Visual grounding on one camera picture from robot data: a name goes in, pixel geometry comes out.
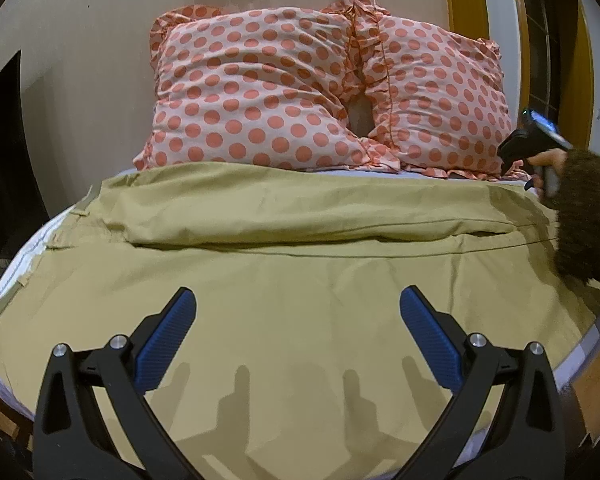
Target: window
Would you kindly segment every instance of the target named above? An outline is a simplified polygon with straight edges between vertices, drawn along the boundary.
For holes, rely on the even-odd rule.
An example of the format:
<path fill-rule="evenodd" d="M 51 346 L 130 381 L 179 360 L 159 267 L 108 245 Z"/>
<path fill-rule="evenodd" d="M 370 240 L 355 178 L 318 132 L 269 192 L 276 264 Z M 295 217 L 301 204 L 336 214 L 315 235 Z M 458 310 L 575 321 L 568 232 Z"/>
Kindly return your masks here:
<path fill-rule="evenodd" d="M 560 108 L 560 41 L 552 0 L 525 0 L 529 29 L 529 107 L 557 121 Z"/>

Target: hand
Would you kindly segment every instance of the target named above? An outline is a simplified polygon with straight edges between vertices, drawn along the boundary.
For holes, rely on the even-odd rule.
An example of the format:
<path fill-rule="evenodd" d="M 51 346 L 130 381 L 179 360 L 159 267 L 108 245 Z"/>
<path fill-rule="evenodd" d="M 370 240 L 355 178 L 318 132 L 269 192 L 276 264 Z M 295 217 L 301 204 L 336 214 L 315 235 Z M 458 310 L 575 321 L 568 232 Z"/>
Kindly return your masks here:
<path fill-rule="evenodd" d="M 552 166 L 555 170 L 555 173 L 557 173 L 558 176 L 562 176 L 564 162 L 567 160 L 567 152 L 561 150 L 560 148 L 554 148 L 552 150 L 530 156 L 527 160 L 532 166 Z M 538 196 L 540 197 L 540 200 L 542 200 L 542 188 L 544 187 L 544 182 L 538 174 L 535 174 L 532 178 L 534 181 L 534 187 L 538 190 Z"/>

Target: metal screw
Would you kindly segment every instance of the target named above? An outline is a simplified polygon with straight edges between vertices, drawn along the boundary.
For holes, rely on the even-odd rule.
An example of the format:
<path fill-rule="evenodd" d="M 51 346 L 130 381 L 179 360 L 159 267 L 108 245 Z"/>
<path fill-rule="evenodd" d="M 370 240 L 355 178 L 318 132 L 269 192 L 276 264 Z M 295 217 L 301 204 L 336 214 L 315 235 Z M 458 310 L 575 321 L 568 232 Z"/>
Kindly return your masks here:
<path fill-rule="evenodd" d="M 111 348 L 113 348 L 114 350 L 120 350 L 121 348 L 124 348 L 125 345 L 126 345 L 126 336 L 125 335 L 115 335 L 111 338 L 111 341 L 109 341 L 109 346 Z"/>
<path fill-rule="evenodd" d="M 480 333 L 474 333 L 469 336 L 469 343 L 476 348 L 482 348 L 487 344 L 487 338 Z"/>
<path fill-rule="evenodd" d="M 535 355 L 542 355 L 544 353 L 544 347 L 537 341 L 534 341 L 529 345 L 529 350 Z"/>
<path fill-rule="evenodd" d="M 66 345 L 64 343 L 54 346 L 54 355 L 56 357 L 62 357 L 64 354 L 66 354 Z"/>

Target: beige wall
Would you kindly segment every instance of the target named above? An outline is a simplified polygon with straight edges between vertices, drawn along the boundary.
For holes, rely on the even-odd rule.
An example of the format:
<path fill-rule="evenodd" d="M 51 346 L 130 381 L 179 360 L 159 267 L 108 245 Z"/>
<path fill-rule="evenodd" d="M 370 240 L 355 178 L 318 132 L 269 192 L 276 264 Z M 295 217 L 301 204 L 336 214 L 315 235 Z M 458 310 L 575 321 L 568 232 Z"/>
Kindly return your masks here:
<path fill-rule="evenodd" d="M 0 69 L 22 49 L 22 113 L 33 170 L 53 214 L 92 182 L 131 167 L 151 131 L 148 30 L 193 0 L 7 0 Z M 335 0 L 196 0 L 230 9 L 320 8 Z M 446 0 L 378 0 L 447 26 Z"/>

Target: pillow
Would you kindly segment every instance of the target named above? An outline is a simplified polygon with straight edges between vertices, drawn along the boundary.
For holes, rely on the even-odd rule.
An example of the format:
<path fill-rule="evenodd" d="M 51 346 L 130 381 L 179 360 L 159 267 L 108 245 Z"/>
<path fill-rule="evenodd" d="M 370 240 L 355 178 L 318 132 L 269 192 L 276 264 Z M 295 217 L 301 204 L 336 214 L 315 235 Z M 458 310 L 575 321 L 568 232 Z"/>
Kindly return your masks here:
<path fill-rule="evenodd" d="M 161 16 L 151 34 L 154 128 L 134 164 L 381 164 L 378 150 L 347 130 L 343 103 L 362 92 L 350 27 L 341 14 L 295 7 L 221 15 L 192 6 Z"/>
<path fill-rule="evenodd" d="M 374 0 L 354 6 L 369 137 L 407 170 L 495 180 L 496 150 L 511 132 L 498 45 L 391 16 Z"/>

